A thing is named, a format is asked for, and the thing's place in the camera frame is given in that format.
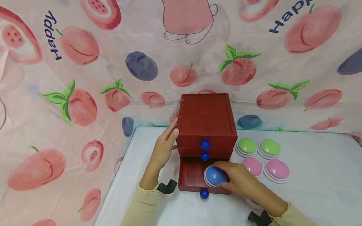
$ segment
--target blue knob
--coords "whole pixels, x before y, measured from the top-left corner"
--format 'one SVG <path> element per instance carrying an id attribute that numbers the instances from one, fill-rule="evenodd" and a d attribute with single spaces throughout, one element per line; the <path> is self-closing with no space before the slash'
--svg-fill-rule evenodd
<path id="1" fill-rule="evenodd" d="M 202 199 L 207 199 L 209 197 L 209 192 L 206 189 L 201 189 L 200 191 L 200 197 Z"/>
<path id="2" fill-rule="evenodd" d="M 203 140 L 200 144 L 202 150 L 208 150 L 210 148 L 210 143 L 207 140 Z"/>
<path id="3" fill-rule="evenodd" d="M 207 152 L 201 152 L 201 160 L 207 161 L 209 159 L 209 154 Z"/>

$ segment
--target right hand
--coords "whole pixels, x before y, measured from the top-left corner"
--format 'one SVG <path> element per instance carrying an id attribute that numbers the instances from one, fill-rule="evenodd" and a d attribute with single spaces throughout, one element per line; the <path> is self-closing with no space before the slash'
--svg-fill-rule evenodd
<path id="1" fill-rule="evenodd" d="M 217 185 L 239 196 L 254 200 L 265 187 L 242 165 L 232 162 L 215 162 L 213 166 L 227 173 L 230 182 Z"/>

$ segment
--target blue plum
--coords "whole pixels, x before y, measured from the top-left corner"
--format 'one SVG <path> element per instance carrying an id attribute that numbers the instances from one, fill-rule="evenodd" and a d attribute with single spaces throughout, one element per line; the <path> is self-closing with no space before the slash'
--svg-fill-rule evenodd
<path id="1" fill-rule="evenodd" d="M 237 120 L 237 125 L 243 129 L 255 129 L 262 124 L 263 121 L 257 115 L 244 115 Z"/>
<path id="2" fill-rule="evenodd" d="M 362 72 L 362 48 L 347 58 L 337 69 L 341 75 L 353 75 Z"/>
<path id="3" fill-rule="evenodd" d="M 133 133 L 133 118 L 131 117 L 124 117 L 122 119 L 122 129 L 123 133 L 126 137 L 130 137 Z"/>
<path id="4" fill-rule="evenodd" d="M 156 62 L 142 52 L 128 54 L 126 66 L 134 77 L 142 81 L 152 81 L 158 74 Z"/>

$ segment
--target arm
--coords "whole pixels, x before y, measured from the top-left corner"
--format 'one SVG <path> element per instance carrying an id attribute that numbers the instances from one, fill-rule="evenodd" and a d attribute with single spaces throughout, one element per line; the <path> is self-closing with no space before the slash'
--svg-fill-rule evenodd
<path id="1" fill-rule="evenodd" d="M 173 146 L 178 136 L 178 129 L 174 129 L 176 123 L 177 118 L 158 137 L 150 161 L 136 187 L 136 192 L 121 226 L 151 225 L 162 198 L 162 193 L 157 190 L 160 171 L 170 159 L 172 150 L 177 148 L 177 146 Z"/>

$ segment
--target green leaf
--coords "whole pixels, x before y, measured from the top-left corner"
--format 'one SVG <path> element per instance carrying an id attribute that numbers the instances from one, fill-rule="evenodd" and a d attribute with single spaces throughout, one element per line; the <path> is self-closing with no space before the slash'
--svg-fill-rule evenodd
<path id="1" fill-rule="evenodd" d="M 72 95 L 73 91 L 75 88 L 75 80 L 73 79 L 66 87 L 66 89 L 64 89 L 64 96 L 67 98 L 67 100 L 69 100 L 70 95 Z"/>
<path id="2" fill-rule="evenodd" d="M 269 83 L 269 85 L 271 87 L 273 87 L 274 89 L 283 89 L 286 91 L 290 91 L 290 86 L 288 86 L 287 84 L 284 84 L 284 83 Z"/>
<path id="3" fill-rule="evenodd" d="M 297 99 L 299 99 L 299 97 L 300 97 L 300 94 L 299 94 L 298 91 L 291 91 L 290 94 L 293 95 L 293 98 L 294 98 L 295 101 L 296 101 Z"/>
<path id="4" fill-rule="evenodd" d="M 233 62 L 233 60 L 227 59 L 227 60 L 225 60 L 222 64 L 220 64 L 219 69 L 218 69 L 218 74 L 219 74 L 220 72 L 222 72 L 222 71 L 226 68 L 226 66 L 229 65 L 229 64 L 231 64 L 232 62 Z"/>
<path id="5" fill-rule="evenodd" d="M 101 92 L 101 94 L 104 94 L 104 93 L 106 93 L 106 92 L 108 92 L 108 91 L 110 91 L 112 89 L 118 89 L 118 87 L 115 86 L 115 85 L 109 85 L 106 88 L 104 88 L 104 90 Z"/>
<path id="6" fill-rule="evenodd" d="M 131 98 L 133 98 L 132 95 L 131 95 L 128 91 L 126 91 L 125 89 L 119 89 L 119 90 L 125 92 L 128 96 L 130 96 Z"/>
<path id="7" fill-rule="evenodd" d="M 310 80 L 308 81 L 304 81 L 304 82 L 300 82 L 295 84 L 294 86 L 292 86 L 292 88 L 290 89 L 291 91 L 297 91 L 297 90 L 301 90 L 302 88 L 304 88 Z"/>
<path id="8" fill-rule="evenodd" d="M 236 54 L 235 58 L 248 58 L 248 59 L 251 59 L 251 58 L 254 58 L 254 57 L 257 57 L 257 56 L 260 56 L 260 55 L 261 55 L 261 52 L 241 51 L 241 52 L 238 52 Z"/>
<path id="9" fill-rule="evenodd" d="M 64 104 L 61 104 L 59 106 L 60 108 L 60 113 L 62 115 L 62 119 L 68 124 L 71 125 L 72 124 L 72 120 L 70 118 L 70 114 L 68 111 L 68 102 L 65 102 Z"/>
<path id="10" fill-rule="evenodd" d="M 123 87 L 123 83 L 122 83 L 122 81 L 120 80 L 120 79 L 118 79 L 116 82 L 115 82 L 115 86 L 117 87 L 117 88 L 122 88 Z"/>
<path id="11" fill-rule="evenodd" d="M 226 53 L 226 56 L 229 60 L 234 60 L 235 59 L 235 56 L 236 56 L 236 50 L 229 46 L 229 45 L 226 45 L 226 50 L 225 50 L 225 53 Z"/>
<path id="12" fill-rule="evenodd" d="M 67 98 L 59 92 L 44 93 L 43 97 L 45 97 L 51 103 L 54 103 L 57 105 L 67 102 Z"/>

